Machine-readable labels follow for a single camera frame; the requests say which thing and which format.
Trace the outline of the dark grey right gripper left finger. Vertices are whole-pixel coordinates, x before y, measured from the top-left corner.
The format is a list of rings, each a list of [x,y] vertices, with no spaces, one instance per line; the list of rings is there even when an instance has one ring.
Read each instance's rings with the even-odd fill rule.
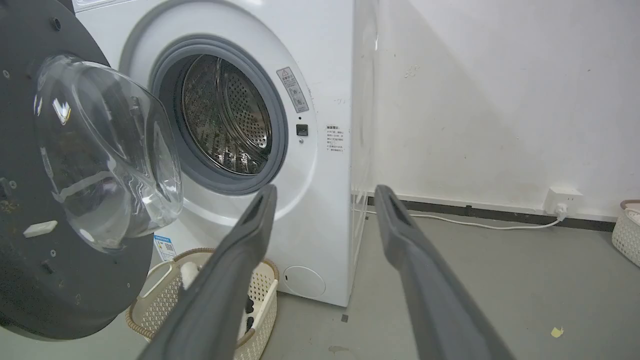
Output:
[[[231,360],[254,269],[265,258],[277,188],[258,191],[139,355],[140,360]]]

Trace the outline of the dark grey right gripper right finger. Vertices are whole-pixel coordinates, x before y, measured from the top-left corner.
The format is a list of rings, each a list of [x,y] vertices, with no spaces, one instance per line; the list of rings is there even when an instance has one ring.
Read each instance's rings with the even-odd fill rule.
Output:
[[[390,186],[375,187],[384,255],[400,275],[421,360],[512,360],[514,354]]]

